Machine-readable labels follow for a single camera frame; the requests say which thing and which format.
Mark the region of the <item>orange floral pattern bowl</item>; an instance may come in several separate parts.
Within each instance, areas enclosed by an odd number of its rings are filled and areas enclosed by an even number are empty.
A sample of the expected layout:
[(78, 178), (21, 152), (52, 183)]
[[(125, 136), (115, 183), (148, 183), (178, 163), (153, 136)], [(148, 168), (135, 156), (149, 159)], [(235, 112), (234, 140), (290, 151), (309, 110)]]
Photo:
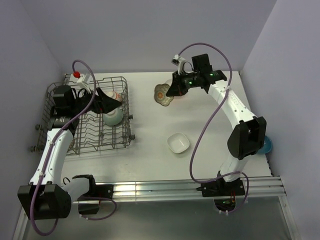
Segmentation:
[(106, 95), (114, 100), (117, 100), (118, 102), (122, 102), (122, 95), (116, 91), (109, 91), (106, 93)]

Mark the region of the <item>small flower shaped dish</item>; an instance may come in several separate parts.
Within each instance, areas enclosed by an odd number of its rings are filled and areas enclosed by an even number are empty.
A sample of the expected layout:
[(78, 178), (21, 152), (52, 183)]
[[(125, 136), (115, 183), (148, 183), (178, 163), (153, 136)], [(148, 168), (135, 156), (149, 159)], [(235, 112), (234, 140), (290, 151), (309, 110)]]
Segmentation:
[(157, 84), (154, 88), (154, 100), (164, 106), (167, 107), (174, 100), (173, 96), (167, 96), (167, 92), (170, 86), (166, 83)]

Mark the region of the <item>pale teal bowl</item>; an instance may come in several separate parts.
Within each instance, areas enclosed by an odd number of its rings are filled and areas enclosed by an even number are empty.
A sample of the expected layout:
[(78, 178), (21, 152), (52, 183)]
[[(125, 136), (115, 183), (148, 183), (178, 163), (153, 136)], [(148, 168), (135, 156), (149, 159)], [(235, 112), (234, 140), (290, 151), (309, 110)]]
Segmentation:
[(124, 114), (120, 108), (116, 108), (109, 113), (103, 114), (103, 122), (107, 126), (116, 126), (123, 120)]

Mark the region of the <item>brown geometric pattern bowl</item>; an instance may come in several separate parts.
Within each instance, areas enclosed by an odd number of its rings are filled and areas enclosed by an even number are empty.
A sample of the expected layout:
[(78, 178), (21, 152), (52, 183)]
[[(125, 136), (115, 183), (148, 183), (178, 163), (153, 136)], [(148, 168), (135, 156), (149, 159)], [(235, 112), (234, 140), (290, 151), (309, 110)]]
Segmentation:
[(72, 149), (74, 148), (74, 144), (75, 144), (75, 138), (72, 139), (71, 143), (70, 143), (69, 146), (68, 146), (67, 151), (72, 150)]

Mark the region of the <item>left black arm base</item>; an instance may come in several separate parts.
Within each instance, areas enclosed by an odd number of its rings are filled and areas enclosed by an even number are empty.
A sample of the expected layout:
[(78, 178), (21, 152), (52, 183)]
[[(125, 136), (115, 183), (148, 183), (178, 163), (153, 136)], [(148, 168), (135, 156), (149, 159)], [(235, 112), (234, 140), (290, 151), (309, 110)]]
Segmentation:
[[(78, 213), (82, 218), (98, 221), (112, 216), (116, 209), (117, 203), (113, 200), (114, 185), (113, 184), (97, 184), (93, 191), (80, 196), (78, 201)], [(96, 217), (101, 208), (102, 202), (113, 204), (111, 213), (104, 217)]]

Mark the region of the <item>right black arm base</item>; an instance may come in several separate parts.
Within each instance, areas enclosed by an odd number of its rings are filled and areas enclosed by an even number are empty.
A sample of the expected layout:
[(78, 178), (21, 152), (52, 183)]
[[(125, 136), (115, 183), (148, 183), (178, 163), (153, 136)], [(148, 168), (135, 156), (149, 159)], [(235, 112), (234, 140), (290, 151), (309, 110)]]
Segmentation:
[(231, 182), (226, 182), (221, 178), (213, 182), (202, 183), (196, 190), (201, 192), (203, 197), (231, 197), (246, 194), (243, 181), (239, 177)]

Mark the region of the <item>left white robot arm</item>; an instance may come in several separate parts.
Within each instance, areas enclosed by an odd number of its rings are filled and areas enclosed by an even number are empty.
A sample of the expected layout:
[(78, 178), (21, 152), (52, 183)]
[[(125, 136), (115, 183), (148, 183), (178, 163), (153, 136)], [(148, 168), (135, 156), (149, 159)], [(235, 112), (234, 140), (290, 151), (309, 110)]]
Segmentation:
[(91, 174), (76, 175), (61, 186), (62, 168), (80, 122), (79, 115), (89, 111), (107, 114), (122, 105), (99, 87), (95, 92), (86, 90), (77, 96), (69, 85), (56, 87), (53, 101), (40, 163), (29, 183), (20, 186), (17, 193), (25, 213), (33, 221), (64, 219), (77, 200), (103, 200)]

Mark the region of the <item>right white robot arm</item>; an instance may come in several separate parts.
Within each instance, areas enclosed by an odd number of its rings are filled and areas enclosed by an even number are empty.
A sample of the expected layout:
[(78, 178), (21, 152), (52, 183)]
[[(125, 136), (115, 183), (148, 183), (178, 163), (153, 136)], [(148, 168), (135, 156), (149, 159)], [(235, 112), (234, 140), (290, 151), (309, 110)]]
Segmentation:
[(191, 88), (201, 88), (217, 103), (229, 120), (232, 132), (227, 140), (229, 157), (218, 171), (217, 191), (229, 194), (248, 162), (264, 145), (267, 122), (264, 117), (257, 117), (231, 89), (229, 78), (221, 70), (213, 70), (208, 54), (192, 57), (193, 71), (184, 70), (186, 60), (176, 54), (172, 63), (177, 71), (172, 74), (172, 83), (166, 92), (168, 97), (182, 97)]

